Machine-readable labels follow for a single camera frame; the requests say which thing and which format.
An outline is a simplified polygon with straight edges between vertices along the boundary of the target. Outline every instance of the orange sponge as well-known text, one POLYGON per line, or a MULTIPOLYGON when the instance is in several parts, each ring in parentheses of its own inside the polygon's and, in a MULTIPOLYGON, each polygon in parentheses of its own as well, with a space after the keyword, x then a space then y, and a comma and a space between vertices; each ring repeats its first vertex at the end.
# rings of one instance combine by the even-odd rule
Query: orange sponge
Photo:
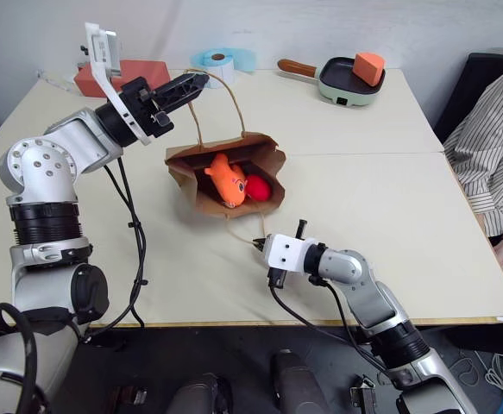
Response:
MULTIPOLYGON (((111 77, 111 84, 116 91, 121 91, 121 86, 134 78, 143 76, 150 89, 155 89, 171 80, 167 71, 167 64, 152 60, 121 60, 121 77, 111 77)), ((75 76, 75 84, 86 97, 105 97, 102 88, 92 77, 90 63, 87 63, 75 76)))
POLYGON ((370 86, 376 86, 380 82, 385 63, 377 54, 358 53, 355 56, 353 73, 370 86))

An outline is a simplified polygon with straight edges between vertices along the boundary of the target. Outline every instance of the green pan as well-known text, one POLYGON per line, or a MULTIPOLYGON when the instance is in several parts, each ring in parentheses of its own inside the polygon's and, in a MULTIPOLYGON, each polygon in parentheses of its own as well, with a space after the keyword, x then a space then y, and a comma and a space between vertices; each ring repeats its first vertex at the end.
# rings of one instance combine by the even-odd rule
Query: green pan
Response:
POLYGON ((278 61, 278 67, 284 72, 318 79, 320 93, 334 104, 368 105, 380 91, 386 71, 381 73, 380 82, 376 86, 370 86, 353 73, 354 63, 355 60, 351 58, 332 58, 324 68, 319 69, 294 60, 282 59, 278 61))

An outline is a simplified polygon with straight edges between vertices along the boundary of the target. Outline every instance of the black chair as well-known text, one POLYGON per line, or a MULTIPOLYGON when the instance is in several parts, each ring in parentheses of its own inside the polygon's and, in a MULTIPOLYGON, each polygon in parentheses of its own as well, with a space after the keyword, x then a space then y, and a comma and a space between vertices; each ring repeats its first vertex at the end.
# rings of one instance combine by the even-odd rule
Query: black chair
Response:
POLYGON ((441 143, 474 108, 485 88, 502 74, 503 54, 471 53, 468 56, 447 106, 433 129, 441 143))

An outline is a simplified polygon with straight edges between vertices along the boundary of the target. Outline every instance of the white bracket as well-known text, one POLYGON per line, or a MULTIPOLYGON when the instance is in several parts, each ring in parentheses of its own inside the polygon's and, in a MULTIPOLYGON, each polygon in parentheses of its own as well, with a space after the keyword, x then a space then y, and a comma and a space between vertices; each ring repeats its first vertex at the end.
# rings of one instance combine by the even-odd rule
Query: white bracket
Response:
POLYGON ((116 33, 102 30, 95 23, 87 22, 85 23, 85 27, 92 77, 96 80, 99 87, 102 88, 105 96, 113 104, 136 138, 144 145, 149 144, 151 138, 146 135, 140 124, 132 117, 130 111, 117 95, 117 92, 109 81, 110 76, 121 74, 121 61, 119 60, 116 33))
POLYGON ((289 235, 269 235, 263 248, 265 262, 269 267, 303 273, 306 252, 316 243, 311 237, 300 240, 289 235))

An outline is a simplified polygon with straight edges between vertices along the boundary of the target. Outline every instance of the pan handle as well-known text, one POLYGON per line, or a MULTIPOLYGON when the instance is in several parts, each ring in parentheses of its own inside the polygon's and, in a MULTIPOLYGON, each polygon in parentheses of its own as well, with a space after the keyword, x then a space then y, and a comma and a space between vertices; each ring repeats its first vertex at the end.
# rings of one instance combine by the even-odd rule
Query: pan handle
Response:
POLYGON ((297 73, 311 78, 314 78, 314 73, 317 70, 315 66, 305 65, 289 59, 278 60, 278 67, 284 72, 297 73))

